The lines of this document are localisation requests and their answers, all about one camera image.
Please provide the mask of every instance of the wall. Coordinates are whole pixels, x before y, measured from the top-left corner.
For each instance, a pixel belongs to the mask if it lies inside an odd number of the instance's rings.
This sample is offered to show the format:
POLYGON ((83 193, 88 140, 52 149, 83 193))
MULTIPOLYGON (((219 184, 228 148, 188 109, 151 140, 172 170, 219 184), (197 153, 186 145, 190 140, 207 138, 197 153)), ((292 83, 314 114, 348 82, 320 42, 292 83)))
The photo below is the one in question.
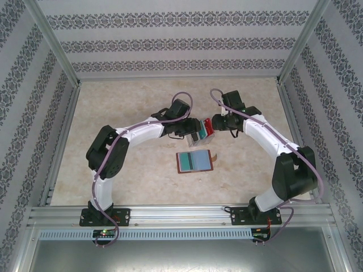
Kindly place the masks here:
POLYGON ((73 88, 24 3, 0 1, 0 271, 37 206, 73 88))
POLYGON ((285 82, 354 271, 363 270, 362 23, 362 0, 332 1, 285 82))
POLYGON ((39 1, 81 79, 276 76, 315 3, 39 1))

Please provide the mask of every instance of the patterned wallpaper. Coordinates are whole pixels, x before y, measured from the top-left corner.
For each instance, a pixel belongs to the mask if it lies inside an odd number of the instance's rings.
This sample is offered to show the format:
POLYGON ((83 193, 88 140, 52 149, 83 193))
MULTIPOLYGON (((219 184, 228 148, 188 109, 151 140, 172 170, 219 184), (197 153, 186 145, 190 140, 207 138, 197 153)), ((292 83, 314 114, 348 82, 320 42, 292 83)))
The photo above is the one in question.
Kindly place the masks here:
POLYGON ((39 1, 80 79, 279 74, 316 0, 39 1))
POLYGON ((353 271, 363 271, 362 22, 360 1, 331 1, 285 82, 353 271))
POLYGON ((21 0, 0 1, 0 271, 53 161, 73 88, 21 0))

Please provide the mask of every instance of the beige floor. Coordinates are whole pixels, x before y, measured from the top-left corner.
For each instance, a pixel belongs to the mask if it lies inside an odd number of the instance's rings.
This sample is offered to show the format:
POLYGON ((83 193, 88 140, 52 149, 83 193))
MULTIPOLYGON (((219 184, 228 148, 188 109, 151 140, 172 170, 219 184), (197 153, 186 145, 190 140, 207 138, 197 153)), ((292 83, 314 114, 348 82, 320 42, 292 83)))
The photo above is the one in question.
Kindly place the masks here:
MULTIPOLYGON (((246 106, 256 106, 277 130, 291 138, 273 78, 86 82, 82 84, 51 205, 87 204, 92 177, 85 156, 102 126, 122 128, 143 121, 169 107, 179 91, 193 96, 192 117, 212 117, 220 107, 209 96, 211 88, 238 90, 246 106)), ((189 102, 186 96, 180 98, 189 102)), ((210 172, 177 173, 175 153, 189 149, 186 139, 168 137, 130 149, 113 186, 114 203, 247 203, 271 185, 275 162, 244 134, 234 139, 229 132, 219 131, 209 145, 199 148, 218 155, 210 172)))

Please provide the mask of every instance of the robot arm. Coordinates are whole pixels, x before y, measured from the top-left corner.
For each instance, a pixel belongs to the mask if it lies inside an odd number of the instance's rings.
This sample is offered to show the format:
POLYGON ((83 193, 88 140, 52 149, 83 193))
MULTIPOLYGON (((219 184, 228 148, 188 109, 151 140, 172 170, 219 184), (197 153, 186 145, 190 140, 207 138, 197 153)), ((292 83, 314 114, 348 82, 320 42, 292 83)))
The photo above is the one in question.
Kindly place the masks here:
POLYGON ((214 115, 212 118, 213 129, 245 132, 257 141, 268 155, 275 160, 271 187, 263 194, 250 200, 248 209, 254 219, 260 213, 269 211, 285 201, 317 187, 317 179, 311 169, 286 145, 282 144, 278 137, 281 137, 315 167, 315 156, 311 148, 301 148, 297 144, 290 142, 271 127, 258 109, 255 107, 246 108, 240 99, 238 91, 223 94, 222 101, 229 108, 249 115, 261 121, 261 123, 259 124, 252 119, 229 112, 224 116, 221 114, 214 115))
MULTIPOLYGON (((152 114, 151 117, 144 122, 139 123, 145 123, 145 125, 137 126, 136 124, 118 129, 113 129, 107 125, 100 130, 86 154, 88 166, 92 170, 93 176, 95 176, 96 172, 99 170, 108 152, 108 147, 113 143, 117 136, 126 131, 115 144, 103 170, 96 180, 95 197, 102 210, 105 211, 113 205, 113 180, 124 164, 128 148, 148 141, 149 139, 160 138, 170 133, 183 137, 201 129, 199 120, 195 118, 187 117, 180 121, 169 123, 159 122, 174 120, 181 117, 186 114, 189 108, 187 103, 180 99, 176 99, 170 108, 162 109, 159 112, 152 114)), ((88 206, 94 210, 99 210, 93 198, 88 203, 88 206)))

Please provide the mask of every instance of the floor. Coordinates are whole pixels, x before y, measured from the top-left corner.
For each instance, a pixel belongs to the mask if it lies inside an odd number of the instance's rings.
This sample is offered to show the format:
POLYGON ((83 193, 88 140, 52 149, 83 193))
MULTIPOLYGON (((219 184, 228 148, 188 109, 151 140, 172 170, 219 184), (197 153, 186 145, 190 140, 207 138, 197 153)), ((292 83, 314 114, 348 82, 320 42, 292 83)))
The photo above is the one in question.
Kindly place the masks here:
MULTIPOLYGON (((104 125, 122 128, 171 105, 173 95, 189 92, 194 99, 191 117, 220 113, 209 96, 211 88, 238 90, 246 106, 256 106, 279 132, 291 139, 273 78, 178 79, 85 82, 82 84, 52 206, 86 205, 92 175, 86 152, 104 125)), ((188 98, 180 97, 186 102, 188 98)), ((218 131, 210 144, 189 148, 187 140, 153 139, 128 151, 113 185, 116 205, 172 205, 247 203, 271 185, 275 162, 251 138, 218 131), (178 174, 175 154, 210 149, 218 159, 210 172, 178 174)))

